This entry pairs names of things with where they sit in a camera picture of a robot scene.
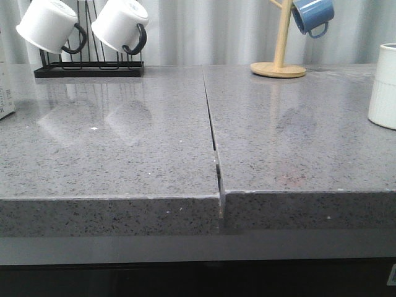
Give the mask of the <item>white HOME mug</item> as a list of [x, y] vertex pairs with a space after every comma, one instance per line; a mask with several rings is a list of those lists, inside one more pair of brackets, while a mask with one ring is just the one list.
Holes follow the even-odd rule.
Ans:
[[368, 119], [395, 130], [395, 43], [380, 45]]

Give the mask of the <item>whole milk carton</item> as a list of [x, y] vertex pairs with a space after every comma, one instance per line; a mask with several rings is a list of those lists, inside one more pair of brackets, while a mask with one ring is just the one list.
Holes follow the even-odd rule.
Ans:
[[6, 62], [6, 55], [4, 51], [4, 43], [1, 34], [1, 86], [0, 86], [0, 96], [1, 96], [1, 115], [0, 118], [3, 119], [6, 116], [15, 112], [15, 105], [11, 94], [11, 85], [9, 83], [9, 74]]

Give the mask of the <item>wooden mug tree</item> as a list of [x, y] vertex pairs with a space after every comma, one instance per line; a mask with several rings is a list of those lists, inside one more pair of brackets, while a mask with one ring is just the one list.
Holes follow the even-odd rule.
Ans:
[[284, 63], [293, 1], [287, 0], [282, 1], [281, 3], [277, 1], [271, 2], [282, 10], [278, 27], [274, 59], [272, 62], [252, 63], [250, 65], [250, 69], [254, 74], [265, 77], [281, 79], [294, 79], [302, 77], [306, 74], [306, 69], [304, 67]]

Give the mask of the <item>blue mug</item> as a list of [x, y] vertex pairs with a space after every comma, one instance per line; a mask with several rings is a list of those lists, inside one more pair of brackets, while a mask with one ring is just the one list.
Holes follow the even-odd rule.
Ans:
[[300, 32], [316, 39], [325, 35], [329, 21], [334, 18], [332, 0], [298, 0], [293, 1], [291, 12]]

